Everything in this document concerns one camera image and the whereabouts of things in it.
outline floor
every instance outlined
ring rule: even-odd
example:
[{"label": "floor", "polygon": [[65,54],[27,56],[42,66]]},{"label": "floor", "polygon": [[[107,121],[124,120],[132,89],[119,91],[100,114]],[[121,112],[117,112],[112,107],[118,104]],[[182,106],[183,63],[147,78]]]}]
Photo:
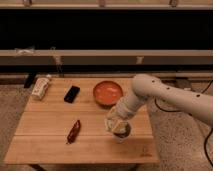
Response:
[{"label": "floor", "polygon": [[[193,88],[201,91],[207,83],[194,83]],[[17,127],[21,113],[32,91],[23,85],[0,85],[0,171],[33,171],[29,166],[6,166],[4,156]],[[207,91],[213,95],[213,86]],[[159,101],[159,105],[172,109]],[[48,171],[210,171],[204,152],[203,141],[208,127],[184,113],[165,113],[149,100],[150,120],[159,153],[159,164],[138,165],[44,165]],[[209,150],[213,156],[213,138],[209,140]]]}]

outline bowl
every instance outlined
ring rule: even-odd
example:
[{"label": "bowl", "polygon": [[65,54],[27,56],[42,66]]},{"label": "bowl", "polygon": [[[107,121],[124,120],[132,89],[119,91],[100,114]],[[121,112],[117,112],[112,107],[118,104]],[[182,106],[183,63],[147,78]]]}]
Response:
[{"label": "bowl", "polygon": [[123,90],[114,81],[102,81],[93,89],[95,101],[103,106],[113,106],[123,96]]}]

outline wooden tabletop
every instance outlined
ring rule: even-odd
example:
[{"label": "wooden tabletop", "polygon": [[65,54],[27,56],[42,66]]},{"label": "wooden tabletop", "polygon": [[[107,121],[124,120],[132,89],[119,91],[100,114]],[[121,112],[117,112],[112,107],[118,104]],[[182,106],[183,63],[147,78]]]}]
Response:
[{"label": "wooden tabletop", "polygon": [[[93,99],[93,87],[112,80],[124,92],[130,78],[53,78],[42,101],[30,97],[5,157],[6,164],[156,163],[158,156],[146,106],[130,121],[131,135],[119,143],[104,126],[109,109]],[[73,104],[63,101],[72,85],[81,88]],[[80,119],[73,144],[66,138]]]}]

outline smartphone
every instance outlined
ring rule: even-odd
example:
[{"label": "smartphone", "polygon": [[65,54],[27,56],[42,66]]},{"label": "smartphone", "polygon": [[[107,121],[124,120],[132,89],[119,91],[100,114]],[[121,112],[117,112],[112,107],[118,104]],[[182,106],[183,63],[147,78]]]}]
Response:
[{"label": "smartphone", "polygon": [[77,94],[79,93],[80,88],[77,86],[72,86],[70,90],[67,92],[66,96],[64,97],[64,101],[68,103],[72,103],[76,98]]}]

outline chili pepper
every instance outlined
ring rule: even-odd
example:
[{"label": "chili pepper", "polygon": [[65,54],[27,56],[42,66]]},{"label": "chili pepper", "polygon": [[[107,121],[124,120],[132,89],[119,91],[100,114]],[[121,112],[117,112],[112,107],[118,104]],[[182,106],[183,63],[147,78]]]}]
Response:
[{"label": "chili pepper", "polygon": [[67,136],[67,144],[71,144],[75,141],[78,133],[81,129],[81,123],[80,120],[77,120],[77,122],[74,124],[73,128],[71,129],[69,135]]}]

